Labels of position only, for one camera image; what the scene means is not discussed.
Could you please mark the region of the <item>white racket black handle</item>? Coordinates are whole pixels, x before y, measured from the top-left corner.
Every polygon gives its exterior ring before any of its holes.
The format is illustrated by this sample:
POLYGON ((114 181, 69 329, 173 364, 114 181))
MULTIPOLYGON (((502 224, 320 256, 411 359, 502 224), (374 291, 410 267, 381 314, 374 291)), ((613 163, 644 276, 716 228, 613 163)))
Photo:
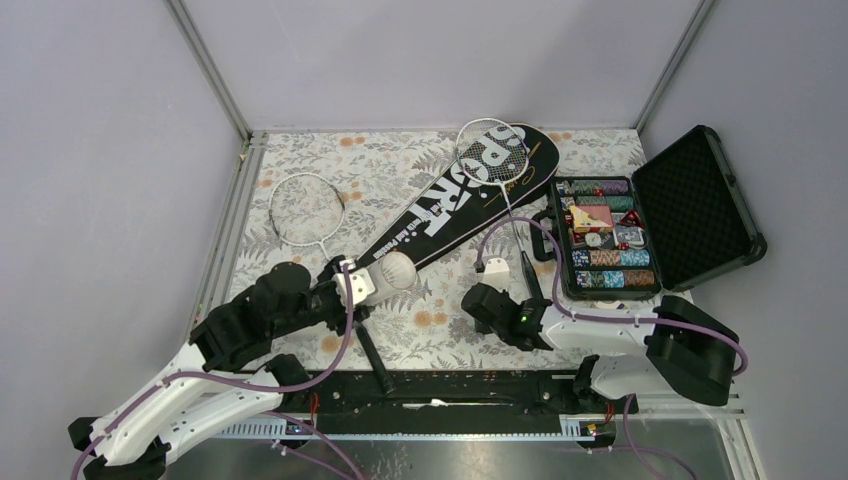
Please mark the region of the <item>white racket black handle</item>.
MULTIPOLYGON (((329 253, 326 243, 343 225, 346 218, 346 205, 340 191, 329 180, 316 173, 300 172, 284 178, 274 186, 268 202, 268 218, 274 234, 281 243, 293 248, 316 247, 321 251, 327 264, 336 256, 329 253)), ((344 261, 340 273, 349 272, 352 261, 350 263, 344 261)), ((353 271, 367 268, 358 266, 356 261, 355 263, 356 267, 353 271)), ((315 285, 307 280, 306 290, 297 293, 297 297, 303 300, 303 304, 292 313, 285 315, 285 323, 281 328, 283 334, 313 326, 308 317, 308 311, 311 304, 310 292, 315 285)), ((301 385, 292 386, 291 391, 311 389, 335 372, 350 344, 358 307, 370 308, 364 303, 357 306, 350 305, 346 307, 346 325, 328 325, 332 330, 342 327, 343 333, 342 345, 327 369, 301 385)))

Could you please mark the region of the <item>white shuttlecock tube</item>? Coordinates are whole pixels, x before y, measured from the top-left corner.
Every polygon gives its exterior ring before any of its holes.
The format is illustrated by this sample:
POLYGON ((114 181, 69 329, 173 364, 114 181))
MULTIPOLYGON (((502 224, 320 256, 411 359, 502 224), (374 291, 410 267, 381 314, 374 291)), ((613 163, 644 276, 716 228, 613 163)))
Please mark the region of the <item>white shuttlecock tube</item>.
POLYGON ((374 306, 382 301, 409 290, 416 283, 418 274, 410 257, 391 251, 366 268, 374 285, 364 304, 374 306))

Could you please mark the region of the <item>black racket cover bag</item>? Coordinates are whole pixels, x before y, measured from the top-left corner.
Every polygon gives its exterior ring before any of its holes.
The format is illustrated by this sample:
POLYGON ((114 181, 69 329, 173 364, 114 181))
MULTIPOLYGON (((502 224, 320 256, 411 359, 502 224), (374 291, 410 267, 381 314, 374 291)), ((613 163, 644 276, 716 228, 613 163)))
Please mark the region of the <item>black racket cover bag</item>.
MULTIPOLYGON (((508 186, 513 207, 538 200, 560 162, 555 142, 527 124, 513 127, 530 149, 529 166, 517 182, 508 186)), ((507 213, 497 186, 472 183, 454 163, 410 203, 393 224, 357 259, 368 266, 392 251, 409 257, 420 270, 450 253, 507 213)))

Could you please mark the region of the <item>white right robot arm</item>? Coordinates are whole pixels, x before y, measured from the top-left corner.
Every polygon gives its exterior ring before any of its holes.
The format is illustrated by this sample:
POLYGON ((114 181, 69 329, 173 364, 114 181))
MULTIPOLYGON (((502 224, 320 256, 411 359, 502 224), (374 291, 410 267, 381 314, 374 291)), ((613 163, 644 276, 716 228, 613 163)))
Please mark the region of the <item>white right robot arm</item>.
POLYGON ((484 333, 519 350, 589 351, 573 386, 575 402, 589 412, 631 394, 669 392, 724 406, 733 377, 747 365, 738 335, 679 296, 663 296, 649 313, 591 315, 547 299, 517 303, 506 291, 478 283, 461 308, 484 333))

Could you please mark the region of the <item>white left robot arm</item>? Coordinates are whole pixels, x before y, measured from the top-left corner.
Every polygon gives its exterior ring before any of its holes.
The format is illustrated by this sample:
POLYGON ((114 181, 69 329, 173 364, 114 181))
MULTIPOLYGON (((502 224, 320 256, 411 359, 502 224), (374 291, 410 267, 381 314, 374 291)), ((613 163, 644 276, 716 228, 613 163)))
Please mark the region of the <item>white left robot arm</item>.
POLYGON ((230 302, 214 308, 146 386, 112 412, 68 427, 80 455, 73 479, 158 479, 180 453, 250 416, 296 411, 344 358, 354 324, 377 293, 376 276, 352 259, 330 260, 321 278, 282 262, 230 302), (255 373, 244 367, 275 339, 324 323, 342 345, 328 367, 310 374, 296 356, 278 354, 255 373))

